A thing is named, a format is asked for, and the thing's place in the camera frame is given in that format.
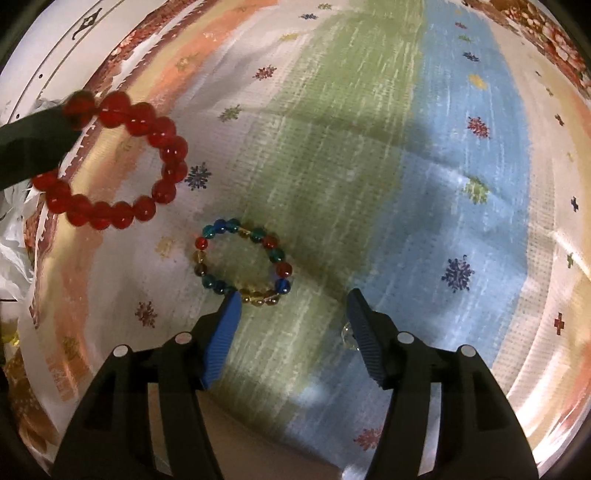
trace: red bead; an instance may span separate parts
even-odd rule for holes
[[[167,116],[159,116],[152,124],[152,130],[148,134],[148,143],[155,148],[162,148],[176,134],[177,128],[174,126],[174,122]]]
[[[68,98],[62,112],[74,130],[82,130],[96,113],[95,96],[90,92],[80,90]]]
[[[293,268],[287,262],[279,262],[275,266],[275,272],[277,273],[278,277],[287,278],[287,277],[291,277],[291,274],[293,273]]]
[[[72,191],[70,185],[63,180],[56,180],[45,195],[47,209],[51,213],[64,213],[69,210]]]
[[[105,128],[115,128],[129,118],[131,100],[125,92],[111,92],[99,106],[99,120]]]
[[[207,238],[205,237],[198,237],[197,240],[195,240],[195,247],[198,250],[205,250],[207,248],[207,246],[209,245]]]
[[[33,186],[40,192],[46,192],[57,180],[57,169],[36,175],[31,179]]]
[[[160,158],[164,163],[182,161],[189,153],[189,146],[183,137],[172,137],[166,145],[160,149]]]
[[[105,230],[111,224],[112,208],[107,202],[96,202],[92,206],[89,222],[95,230]]]
[[[156,120],[156,110],[152,105],[146,102],[136,103],[129,110],[129,118],[125,126],[130,135],[141,137],[150,133],[154,120]]]
[[[174,200],[177,196],[177,188],[174,183],[169,181],[159,180],[154,183],[152,187],[152,198],[156,203],[166,205]]]
[[[184,161],[162,165],[162,178],[172,183],[183,181],[188,172],[189,167]]]
[[[117,202],[111,210],[111,222],[119,230],[127,228],[134,221],[134,210],[127,202]]]
[[[265,247],[267,250],[273,250],[279,246],[279,240],[274,236],[267,235],[262,240],[262,246]]]
[[[70,207],[66,213],[68,221],[74,226],[85,225],[92,212],[92,203],[86,195],[74,195],[70,199]]]
[[[140,222],[147,222],[156,215],[156,203],[146,195],[139,197],[134,203],[134,215]]]

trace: fabric surface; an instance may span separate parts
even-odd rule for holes
[[[340,337],[358,287],[425,343],[473,345],[545,470],[591,378],[591,81],[566,34],[525,0],[204,0],[150,44],[191,4],[167,2],[87,85],[170,116],[190,175],[125,231],[40,211],[8,366],[21,433],[51,458],[116,345],[153,348],[217,308],[193,242],[238,217],[276,233],[295,273],[277,306],[244,308],[213,390],[236,418],[346,478],[366,472],[390,393]],[[91,125],[62,170],[76,193],[132,202],[160,165],[143,140]],[[266,288],[261,249],[225,235],[207,254],[215,275]]]

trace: yellow bead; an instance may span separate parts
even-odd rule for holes
[[[255,307],[261,307],[265,304],[265,297],[264,295],[259,292],[256,291],[252,294],[251,297],[251,303],[255,306]]]
[[[250,303],[252,294],[250,290],[243,288],[240,290],[240,296],[242,297],[242,303]]]
[[[203,262],[205,262],[205,252],[203,252],[202,250],[197,250],[193,254],[193,261],[195,263],[203,263]]]
[[[265,293],[265,303],[267,305],[277,305],[277,302],[279,302],[279,295],[277,292],[274,290],[267,290],[267,293]]]

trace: glass bead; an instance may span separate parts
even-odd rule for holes
[[[251,232],[251,240],[256,244],[260,244],[262,242],[262,239],[265,238],[266,234],[267,233],[262,228],[255,228]]]
[[[142,195],[134,203],[134,215],[140,222],[147,222],[156,215],[156,202],[152,197]]]
[[[48,171],[36,175],[31,179],[33,186],[40,192],[46,192],[57,180],[57,168],[55,170]]]
[[[171,183],[179,183],[185,179],[189,173],[189,167],[184,161],[165,163],[162,165],[163,180]]]
[[[177,196],[177,188],[174,183],[159,180],[152,187],[152,198],[156,203],[167,205]]]
[[[99,120],[105,128],[123,125],[129,118],[131,100],[125,92],[111,92],[99,105]]]
[[[267,290],[265,293],[265,303],[267,305],[277,305],[279,302],[279,295],[275,290]]]
[[[230,233],[236,233],[240,228],[240,220],[237,218],[230,218],[226,222],[226,230]]]
[[[277,273],[279,278],[288,278],[291,277],[293,268],[287,262],[279,262],[275,265],[275,273]]]
[[[286,280],[284,278],[280,278],[279,280],[277,280],[275,282],[275,291],[279,295],[286,295],[290,292],[290,290],[291,290],[291,283],[289,282],[289,280]]]
[[[61,111],[74,130],[82,130],[96,113],[95,96],[85,90],[74,92]]]
[[[279,240],[274,236],[267,235],[262,240],[262,246],[265,247],[265,249],[267,250],[273,250],[274,248],[277,248],[277,246],[279,246]]]
[[[71,199],[72,191],[70,190],[70,185],[63,180],[57,180],[45,195],[47,209],[51,213],[64,213],[68,211]]]
[[[273,263],[283,262],[285,260],[285,252],[281,248],[274,248],[269,252],[269,260]]]
[[[113,205],[111,223],[117,230],[129,227],[134,221],[134,210],[127,202],[117,202]]]
[[[359,351],[357,340],[355,339],[353,329],[351,328],[351,324],[349,322],[347,322],[343,327],[343,330],[341,330],[340,337],[346,348],[349,350]]]
[[[219,218],[213,223],[213,227],[216,229],[216,233],[224,233],[226,231],[226,221]]]
[[[203,227],[202,234],[205,238],[212,239],[216,236],[216,228],[213,225],[206,225]]]
[[[175,163],[184,160],[189,153],[189,145],[183,137],[168,139],[165,146],[160,149],[160,158],[164,163]]]
[[[195,263],[203,263],[203,262],[205,262],[205,252],[202,251],[202,250],[197,250],[193,254],[193,261]]]
[[[154,148],[166,146],[168,140],[176,137],[177,127],[167,116],[159,116],[152,124],[152,130],[148,134],[148,143]]]
[[[207,241],[207,238],[205,237],[197,237],[197,239],[195,240],[195,248],[197,248],[198,250],[205,250],[207,248],[207,246],[209,245],[209,242]]]
[[[218,295],[223,295],[223,291],[226,289],[226,287],[226,282],[223,280],[217,280],[217,282],[215,282],[213,285],[213,291]]]
[[[82,226],[88,223],[92,212],[92,203],[86,195],[74,195],[70,199],[70,208],[66,213],[68,221],[73,226]]]
[[[216,282],[216,277],[213,275],[204,275],[201,279],[201,283],[205,288],[213,288],[213,285]]]
[[[240,296],[242,297],[242,303],[250,303],[251,302],[251,291],[245,288],[239,290]]]
[[[142,137],[150,133],[156,120],[156,110],[147,102],[132,105],[129,109],[129,117],[125,121],[127,131],[132,137]]]
[[[111,205],[107,202],[96,202],[92,206],[89,223],[95,230],[105,230],[111,225]]]
[[[265,304],[264,295],[259,291],[254,292],[251,296],[251,304],[255,307],[263,306]]]
[[[198,277],[207,275],[207,265],[205,263],[198,263],[197,265],[195,265],[193,271],[195,272],[195,275],[197,275]]]

